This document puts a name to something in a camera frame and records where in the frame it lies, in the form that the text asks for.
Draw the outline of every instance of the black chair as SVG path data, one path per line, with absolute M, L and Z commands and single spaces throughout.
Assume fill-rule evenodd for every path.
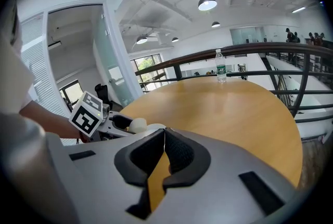
M 109 100 L 108 96 L 108 87 L 106 85 L 98 84 L 95 86 L 95 92 L 99 99 L 103 101 L 103 104 L 107 104 L 110 106 L 110 110 L 112 110 L 113 103 Z

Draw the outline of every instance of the window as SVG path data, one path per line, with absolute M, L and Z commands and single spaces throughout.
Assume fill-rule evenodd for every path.
M 133 67 L 134 72 L 137 72 L 139 70 L 143 70 L 145 68 L 149 68 L 151 66 L 157 65 L 159 63 L 162 63 L 161 56 L 159 54 L 157 55 L 150 55 L 138 59 L 131 60 L 131 64 Z M 146 81 L 155 81 L 155 80 L 166 80 L 167 74 L 165 73 L 164 69 L 159 69 L 157 71 L 153 71 L 150 73 L 142 74 L 139 76 L 136 76 L 139 83 L 146 82 Z M 156 82 L 156 83 L 150 83 L 150 84 L 140 84 L 143 91 L 152 91 L 159 87 L 162 87 L 164 85 L 169 84 L 169 82 Z
M 65 103 L 67 104 L 67 107 L 72 112 L 75 104 L 83 94 L 79 81 L 75 80 L 62 87 L 59 91 Z

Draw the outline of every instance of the person in background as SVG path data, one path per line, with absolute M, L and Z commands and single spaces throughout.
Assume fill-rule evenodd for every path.
M 286 42 L 287 43 L 294 43 L 296 42 L 296 37 L 295 35 L 290 31 L 289 28 L 286 28 L 286 32 L 287 34 L 287 39 Z M 288 61 L 292 61 L 292 57 L 293 57 L 293 53 L 288 53 Z
M 312 35 L 312 33 L 309 33 L 309 37 L 310 37 L 310 42 L 312 45 L 314 45 L 314 36 Z
M 300 43 L 301 42 L 300 38 L 298 38 L 297 32 L 295 32 L 295 42 L 296 43 Z
M 323 43 L 324 43 L 324 38 L 325 38 L 324 33 L 321 33 L 321 35 L 320 35 L 319 37 L 320 37 L 320 40 L 321 40 L 321 44 L 323 45 Z
M 242 67 L 240 64 L 238 64 L 238 71 L 239 71 L 239 72 L 243 72 L 243 71 L 244 71 L 244 70 L 243 70 L 243 67 Z
M 287 42 L 287 43 L 294 43 L 294 42 L 296 42 L 296 37 L 295 37 L 295 35 L 290 31 L 289 28 L 286 28 L 286 32 L 288 33 L 288 34 L 287 34 L 286 42 Z
M 314 33 L 314 44 L 313 45 L 316 45 L 316 46 L 321 46 L 322 45 L 322 40 L 321 40 L 318 32 Z

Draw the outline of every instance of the person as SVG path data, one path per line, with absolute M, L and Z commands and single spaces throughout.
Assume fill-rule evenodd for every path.
M 322 45 L 322 40 L 321 40 L 318 32 L 314 33 L 314 43 L 313 43 L 313 45 L 316 45 L 316 46 L 321 46 Z
M 324 38 L 325 38 L 324 33 L 321 33 L 321 35 L 319 36 L 319 38 L 320 38 L 320 41 L 321 41 L 321 45 L 323 45 L 323 43 L 324 43 Z
M 10 66 L 10 61 L 12 60 L 16 66 L 12 65 L 11 68 L 7 69 L 5 73 L 10 73 L 11 69 L 21 70 L 20 72 L 27 75 L 27 78 L 33 80 L 32 73 L 25 67 L 22 61 L 17 60 L 20 58 L 20 53 L 22 49 L 22 39 L 21 39 L 21 26 L 17 15 L 17 3 L 16 0 L 8 0 L 3 10 L 0 14 L 0 57 L 2 56 L 3 63 L 7 62 L 6 65 Z M 51 113 L 35 101 L 31 99 L 28 93 L 24 98 L 24 93 L 20 93 L 20 98 L 13 97 L 10 95 L 8 97 L 1 97 L 0 112 L 6 114 L 16 113 L 17 109 L 19 114 L 23 117 L 29 118 L 37 122 L 46 132 L 52 132 L 59 135 L 63 139 L 81 139 L 83 142 L 88 142 L 89 139 L 81 131 L 79 131 L 75 126 L 73 126 L 68 118 L 59 116 Z
M 314 36 L 312 35 L 312 33 L 309 33 L 309 37 L 310 37 L 310 42 L 312 45 L 314 45 Z
M 289 28 L 286 28 L 286 32 L 288 33 L 287 34 L 287 39 L 286 39 L 286 42 L 287 43 L 294 43 L 296 42 L 296 37 L 295 35 L 290 31 Z M 293 53 L 288 53 L 288 61 L 292 61 L 292 57 L 293 57 Z
M 300 38 L 298 38 L 297 32 L 295 32 L 295 42 L 296 43 L 300 43 L 301 42 Z
M 240 64 L 238 64 L 238 71 L 239 72 L 244 72 L 244 69 L 243 69 L 243 67 Z
M 289 28 L 286 28 L 286 32 L 288 33 L 288 34 L 287 34 L 287 40 L 286 40 L 286 42 L 287 42 L 287 43 L 294 43 L 294 42 L 296 42 L 296 37 L 295 37 L 295 35 L 290 31 Z

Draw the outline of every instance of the louvered shutter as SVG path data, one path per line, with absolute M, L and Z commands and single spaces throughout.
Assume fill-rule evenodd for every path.
M 21 26 L 23 41 L 21 58 L 35 76 L 34 87 L 38 96 L 36 102 L 54 114 L 67 117 L 55 93 L 59 90 L 51 84 L 54 79 L 48 72 L 51 67 L 48 67 L 49 64 L 46 62 L 48 52 L 43 46 L 43 14 L 28 19 Z M 61 140 L 63 145 L 76 143 L 75 139 Z

